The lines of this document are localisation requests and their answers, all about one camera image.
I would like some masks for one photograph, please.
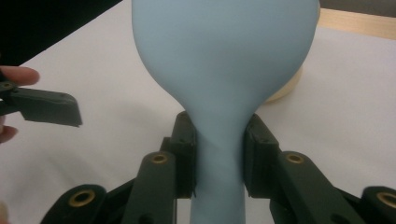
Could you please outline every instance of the mounting hole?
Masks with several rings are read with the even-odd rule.
[[[69,200],[69,205],[72,207],[84,206],[95,198],[95,192],[91,189],[83,189],[75,193]]]
[[[350,224],[348,219],[338,214],[332,214],[330,219],[332,220],[333,223],[336,224]]]
[[[157,164],[163,164],[168,161],[168,158],[163,154],[157,154],[151,158],[151,161]]]
[[[151,214],[145,214],[139,218],[139,224],[154,224],[154,218]]]
[[[300,164],[300,163],[303,163],[303,162],[304,162],[304,158],[301,157],[301,156],[299,156],[299,155],[297,155],[297,154],[288,154],[288,155],[286,156],[286,159],[287,159],[289,162],[293,162],[293,163],[297,163],[297,164]]]
[[[387,206],[390,206],[392,208],[396,208],[396,195],[389,193],[389,192],[379,192],[376,194],[376,197],[378,198],[381,203],[386,204]]]

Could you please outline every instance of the white table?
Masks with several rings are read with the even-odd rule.
[[[78,99],[80,128],[24,121],[0,146],[0,199],[15,224],[38,223],[67,190],[111,190],[134,178],[143,157],[170,136],[180,104],[150,77],[134,47],[123,1],[37,55],[34,89]],[[310,157],[338,188],[396,189],[396,41],[318,28],[296,89],[261,106],[282,150]],[[180,200],[178,223],[189,223]],[[247,198],[247,223],[273,223],[268,200]]]

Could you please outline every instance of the human hand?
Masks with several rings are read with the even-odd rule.
[[[36,70],[27,67],[0,66],[3,75],[19,86],[32,85],[39,80]],[[14,127],[4,125],[6,117],[0,116],[0,143],[10,140],[18,132]]]

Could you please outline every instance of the black clamp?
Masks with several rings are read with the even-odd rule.
[[[244,144],[247,192],[271,200],[275,224],[396,224],[395,189],[369,187],[361,198],[337,189],[308,157],[282,152],[257,115]],[[195,130],[183,112],[160,151],[143,159],[135,179],[110,192],[95,185],[70,189],[41,223],[176,223],[177,199],[193,194],[195,153]]]
[[[76,99],[66,93],[19,88],[0,70],[0,116],[20,111],[24,119],[78,127]]]

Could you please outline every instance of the dark background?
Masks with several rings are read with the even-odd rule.
[[[0,64],[28,61],[120,1],[0,0]],[[325,8],[396,17],[396,0],[319,1]]]

